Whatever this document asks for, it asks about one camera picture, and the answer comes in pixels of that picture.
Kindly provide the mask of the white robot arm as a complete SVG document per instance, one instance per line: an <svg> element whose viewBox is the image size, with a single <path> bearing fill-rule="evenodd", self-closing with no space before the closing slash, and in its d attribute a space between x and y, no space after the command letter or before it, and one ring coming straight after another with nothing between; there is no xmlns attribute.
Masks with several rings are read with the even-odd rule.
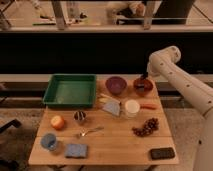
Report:
<svg viewBox="0 0 213 171"><path fill-rule="evenodd" d="M162 75L204 117L193 171L213 171L213 88L178 67L180 59L177 46L152 52L147 72Z"/></svg>

